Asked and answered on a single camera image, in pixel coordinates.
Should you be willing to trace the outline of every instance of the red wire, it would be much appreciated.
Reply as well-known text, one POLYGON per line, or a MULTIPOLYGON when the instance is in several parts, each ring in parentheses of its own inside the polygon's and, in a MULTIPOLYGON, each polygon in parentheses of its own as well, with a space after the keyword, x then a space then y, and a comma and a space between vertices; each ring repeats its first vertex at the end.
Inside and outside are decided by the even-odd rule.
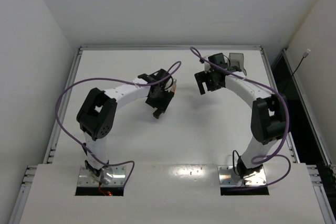
POLYGON ((101 183, 99 183, 98 191, 106 196, 106 193, 101 189, 101 183))

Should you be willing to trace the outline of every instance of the rectangular slot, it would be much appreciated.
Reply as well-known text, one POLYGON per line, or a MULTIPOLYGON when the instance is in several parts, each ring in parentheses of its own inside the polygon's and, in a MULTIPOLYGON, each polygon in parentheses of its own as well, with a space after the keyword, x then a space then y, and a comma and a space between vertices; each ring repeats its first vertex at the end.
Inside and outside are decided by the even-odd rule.
POLYGON ((250 190, 244 190, 241 187, 236 187, 236 188, 221 187, 220 190, 221 190, 220 191, 221 196, 269 195, 267 187, 260 187, 260 188, 250 189, 250 190))
POLYGON ((75 196, 124 196, 123 187, 77 187, 75 196))

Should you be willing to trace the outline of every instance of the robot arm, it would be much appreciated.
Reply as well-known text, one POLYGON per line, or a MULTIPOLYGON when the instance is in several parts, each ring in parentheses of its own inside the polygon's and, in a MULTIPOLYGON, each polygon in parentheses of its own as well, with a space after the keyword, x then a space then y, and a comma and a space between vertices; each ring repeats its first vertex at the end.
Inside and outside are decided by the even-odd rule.
MULTIPOLYGON (((169 73, 163 69, 147 75, 142 74, 133 80, 137 84, 149 84, 161 80, 169 73)), ((106 155, 107 135, 112 129, 116 110, 137 99, 147 98, 146 103, 156 111, 155 118, 164 113, 174 97, 176 80, 167 79, 154 86, 138 86, 124 84, 117 88, 101 91, 98 88, 92 89, 87 95, 78 115, 77 121, 84 132, 86 146, 93 155, 104 163, 108 163, 106 155)), ((87 155, 86 167, 97 178, 100 177, 104 165, 97 162, 91 155, 87 155)))
MULTIPOLYGON (((210 56, 208 60, 236 75, 245 77, 241 70, 244 69, 244 58, 237 60, 240 62, 240 66, 233 66, 232 59, 229 66, 225 62, 223 54, 210 56)), ((246 151, 238 160, 237 171, 242 178, 259 169, 260 165, 253 164, 251 159, 259 155, 266 156, 276 140, 280 139, 285 131, 285 112, 279 99, 270 91, 227 75, 209 64, 205 65, 204 71, 196 73, 195 78, 201 94, 205 93, 203 83, 206 84, 208 91, 227 88, 235 92, 250 106, 252 109, 251 131, 253 137, 246 151)))

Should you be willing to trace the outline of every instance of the black bracket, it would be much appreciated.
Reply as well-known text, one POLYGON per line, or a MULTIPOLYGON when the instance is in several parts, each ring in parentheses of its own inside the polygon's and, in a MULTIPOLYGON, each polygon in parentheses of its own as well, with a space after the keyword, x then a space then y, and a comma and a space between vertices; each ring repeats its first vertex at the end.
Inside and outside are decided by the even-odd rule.
MULTIPOLYGON (((145 80, 147 83, 154 83, 168 75, 169 73, 166 70, 160 69, 151 75, 147 75, 145 73, 141 74, 138 76, 138 78, 145 80)), ((153 116, 157 119, 162 113, 166 111, 170 101, 174 97, 174 92, 165 90, 168 81, 169 78, 157 85, 151 86, 148 97, 146 99, 146 103, 156 109, 156 111, 153 113, 153 116)))
POLYGON ((285 108, 275 94, 264 99, 258 98, 253 102, 251 131, 257 141, 266 145, 275 138, 282 138, 285 126, 285 108), (274 111, 274 115, 270 116, 269 111, 274 111))
MULTIPOLYGON (((208 57, 208 60, 211 63, 214 63, 215 65, 218 65, 219 67, 224 68, 225 70, 229 72, 236 72, 241 71, 237 66, 230 67, 224 59, 224 55, 222 53, 215 54, 208 57)), ((214 66, 210 66, 209 71, 205 72, 199 72, 195 74, 195 79, 198 85, 199 92, 201 94, 205 94, 205 90, 203 87, 203 83, 206 84, 208 91, 215 91, 217 89, 225 88, 225 77, 228 74, 224 73, 220 69, 217 69, 214 66)))
POLYGON ((77 114, 80 129, 95 141, 112 129, 117 102, 98 88, 91 89, 77 114))

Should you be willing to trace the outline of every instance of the white platform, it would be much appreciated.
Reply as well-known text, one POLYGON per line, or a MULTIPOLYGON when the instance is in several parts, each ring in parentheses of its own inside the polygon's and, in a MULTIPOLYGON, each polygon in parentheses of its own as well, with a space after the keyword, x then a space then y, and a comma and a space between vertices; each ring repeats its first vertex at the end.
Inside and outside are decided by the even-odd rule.
MULTIPOLYGON (((244 53, 248 77, 269 84, 259 50, 201 53, 221 51, 244 53)), ((61 133, 53 164, 38 167, 21 223, 323 223, 304 165, 294 164, 288 178, 269 187, 269 196, 220 195, 217 164, 232 164, 232 150, 242 154, 246 149, 251 139, 251 109, 229 90, 201 96, 194 74, 203 65, 188 50, 84 51, 76 81, 91 77, 132 80, 167 69, 177 60, 182 67, 174 76, 176 94, 159 120, 144 100, 116 114, 107 147, 110 162, 136 162, 124 197, 74 196, 85 155, 61 133), (203 174, 171 172, 185 164, 204 164, 203 174)), ((83 140, 76 115, 87 93, 93 87, 118 85, 97 81, 75 87, 64 126, 83 140)), ((287 145, 281 153, 290 157, 287 145)), ((287 162, 274 158, 265 169, 270 182, 285 173, 287 162)))

